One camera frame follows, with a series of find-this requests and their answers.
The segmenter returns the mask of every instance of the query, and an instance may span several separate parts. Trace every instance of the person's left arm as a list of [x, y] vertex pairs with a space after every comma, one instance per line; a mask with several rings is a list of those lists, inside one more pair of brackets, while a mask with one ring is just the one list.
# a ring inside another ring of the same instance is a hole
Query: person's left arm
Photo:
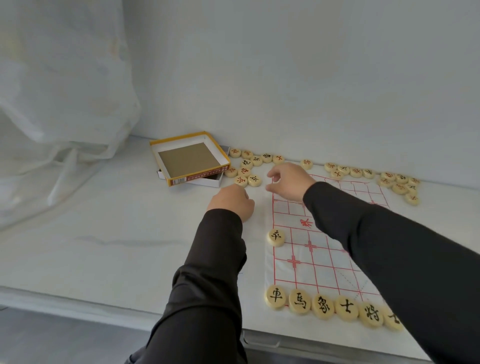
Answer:
[[247, 259], [242, 220], [254, 202], [237, 185], [214, 196], [190, 252], [173, 277], [162, 318], [142, 358], [153, 363], [235, 363], [240, 343], [237, 277]]

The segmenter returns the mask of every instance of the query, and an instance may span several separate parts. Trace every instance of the barcode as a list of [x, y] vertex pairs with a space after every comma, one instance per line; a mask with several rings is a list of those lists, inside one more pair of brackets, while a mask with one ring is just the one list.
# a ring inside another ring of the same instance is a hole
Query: barcode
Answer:
[[175, 186], [176, 184], [179, 184], [179, 183], [184, 183], [187, 181], [187, 177], [183, 177], [183, 178], [178, 178], [176, 180], [172, 180], [172, 186]]

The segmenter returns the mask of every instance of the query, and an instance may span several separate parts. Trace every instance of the black sleeve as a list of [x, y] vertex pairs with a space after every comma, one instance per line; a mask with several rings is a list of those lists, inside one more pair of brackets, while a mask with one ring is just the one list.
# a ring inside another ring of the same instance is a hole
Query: black sleeve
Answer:
[[142, 364], [236, 363], [237, 355], [246, 361], [237, 288], [247, 260], [242, 228], [234, 212], [205, 213]]
[[480, 363], [480, 255], [325, 182], [303, 201], [432, 360]]

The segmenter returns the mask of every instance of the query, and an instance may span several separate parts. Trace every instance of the hand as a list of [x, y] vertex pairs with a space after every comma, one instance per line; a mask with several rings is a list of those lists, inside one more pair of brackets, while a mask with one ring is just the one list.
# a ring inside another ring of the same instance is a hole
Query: hand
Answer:
[[208, 204], [207, 211], [214, 208], [224, 208], [235, 212], [242, 222], [247, 221], [253, 214], [255, 201], [248, 198], [247, 191], [237, 184], [220, 189]]
[[276, 182], [268, 184], [265, 187], [267, 191], [297, 202], [303, 201], [305, 192], [316, 182], [302, 167], [293, 163], [278, 164], [267, 176], [273, 177], [273, 182]]

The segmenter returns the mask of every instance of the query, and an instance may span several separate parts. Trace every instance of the white wall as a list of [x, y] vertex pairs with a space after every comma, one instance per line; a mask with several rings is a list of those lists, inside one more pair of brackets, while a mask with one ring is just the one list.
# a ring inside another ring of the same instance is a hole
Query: white wall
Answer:
[[480, 187], [480, 1], [125, 0], [134, 134]]

